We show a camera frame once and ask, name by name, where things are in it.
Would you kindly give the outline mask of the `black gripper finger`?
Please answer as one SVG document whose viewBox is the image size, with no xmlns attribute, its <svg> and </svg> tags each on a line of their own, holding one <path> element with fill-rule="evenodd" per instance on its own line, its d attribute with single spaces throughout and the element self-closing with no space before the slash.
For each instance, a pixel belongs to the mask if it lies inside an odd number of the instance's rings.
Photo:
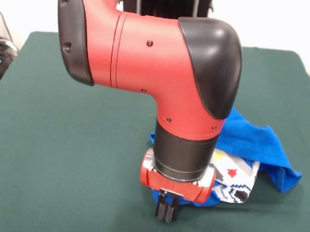
<svg viewBox="0 0 310 232">
<path fill-rule="evenodd" d="M 164 191 L 160 191 L 157 205 L 155 208 L 155 216 L 157 219 L 164 219 L 166 213 L 166 194 Z"/>
<path fill-rule="evenodd" d="M 178 199 L 178 196 L 172 196 L 172 202 L 167 205 L 167 211 L 165 213 L 166 223 L 172 223 L 176 219 Z"/>
</svg>

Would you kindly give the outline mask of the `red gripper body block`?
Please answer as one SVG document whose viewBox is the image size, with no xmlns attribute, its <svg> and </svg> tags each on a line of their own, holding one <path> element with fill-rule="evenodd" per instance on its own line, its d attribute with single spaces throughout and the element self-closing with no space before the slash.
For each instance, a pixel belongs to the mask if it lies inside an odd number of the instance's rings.
<svg viewBox="0 0 310 232">
<path fill-rule="evenodd" d="M 203 176 L 191 182 L 179 182 L 168 179 L 155 168 L 154 151 L 147 149 L 142 159 L 140 182 L 152 190 L 163 190 L 182 196 L 187 201 L 203 204 L 209 198 L 216 180 L 216 169 L 208 166 Z"/>
</svg>

